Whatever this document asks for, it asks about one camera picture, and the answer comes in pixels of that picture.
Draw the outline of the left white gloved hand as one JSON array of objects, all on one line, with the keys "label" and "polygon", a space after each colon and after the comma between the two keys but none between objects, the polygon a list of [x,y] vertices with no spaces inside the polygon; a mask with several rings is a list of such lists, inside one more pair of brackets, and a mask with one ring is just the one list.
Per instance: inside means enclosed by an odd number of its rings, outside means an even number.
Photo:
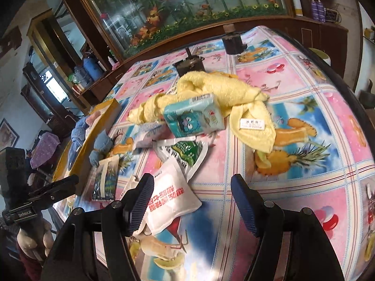
[{"label": "left white gloved hand", "polygon": [[21,250],[29,258],[45,262],[54,244],[52,225],[44,218],[37,218],[19,227],[17,242]]}]

